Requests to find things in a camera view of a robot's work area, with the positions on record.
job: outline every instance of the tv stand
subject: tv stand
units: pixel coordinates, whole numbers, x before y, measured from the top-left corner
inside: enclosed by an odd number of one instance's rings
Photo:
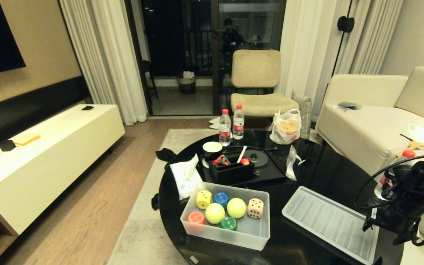
[[[22,134],[40,139],[0,156],[0,255],[124,133],[116,105],[80,104]]]

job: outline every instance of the glass tabletop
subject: glass tabletop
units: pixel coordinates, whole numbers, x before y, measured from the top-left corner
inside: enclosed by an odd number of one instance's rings
[[[218,135],[191,144],[179,153],[172,163],[188,161],[195,154],[203,155],[202,144],[207,141],[218,141]],[[278,145],[269,139],[268,131],[259,130],[246,130],[244,138],[233,141],[230,149],[233,149],[233,146],[243,145],[266,149],[273,163],[282,174],[285,174],[290,145]],[[281,210],[301,185],[356,210],[355,194],[369,175],[348,159],[318,143],[298,139],[292,145],[300,158],[305,159],[299,166],[294,163],[293,169],[297,181],[286,178],[283,181],[247,186],[269,193],[271,238],[263,251],[187,235],[180,221],[187,200],[179,201],[172,172],[170,169],[165,171],[159,191],[161,218],[172,243],[190,264],[195,264],[191,256],[199,260],[200,264],[361,264],[285,218]],[[362,201],[368,198],[374,187],[375,182],[367,185],[361,195]],[[379,230],[375,264],[400,264],[403,245],[392,245],[395,238],[396,234],[384,229]]]

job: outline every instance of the wooden floor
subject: wooden floor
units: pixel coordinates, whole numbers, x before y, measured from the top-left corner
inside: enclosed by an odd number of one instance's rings
[[[125,127],[113,153],[80,176],[3,254],[0,264],[105,264],[168,129],[208,126],[206,119],[169,119]]]

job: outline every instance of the red bottle cap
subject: red bottle cap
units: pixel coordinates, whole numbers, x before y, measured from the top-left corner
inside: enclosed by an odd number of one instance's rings
[[[192,212],[187,218],[188,222],[204,224],[205,215],[201,212]]]
[[[403,151],[403,154],[402,154],[404,157],[406,157],[406,158],[414,158],[415,157],[415,152],[414,151],[411,151],[411,150],[408,150],[408,149],[406,149],[405,151]]]

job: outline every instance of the clear plastic bin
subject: clear plastic bin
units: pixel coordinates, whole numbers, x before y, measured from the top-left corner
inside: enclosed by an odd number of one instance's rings
[[[264,213],[259,219],[251,218],[248,213],[237,219],[237,230],[226,230],[219,227],[219,224],[212,225],[207,220],[205,224],[191,223],[187,217],[194,211],[205,214],[205,210],[199,209],[195,205],[195,198],[199,191],[207,190],[214,194],[224,192],[232,198],[241,198],[247,204],[251,198],[258,198],[264,202]],[[239,245],[253,250],[263,250],[271,236],[270,216],[269,216],[269,193],[264,191],[254,191],[245,188],[235,188],[207,182],[197,183],[184,211],[181,215],[181,222],[188,235],[198,236],[210,240],[220,241],[232,245]]]
[[[300,186],[282,214],[359,262],[374,261],[379,227],[362,230],[365,215]]]

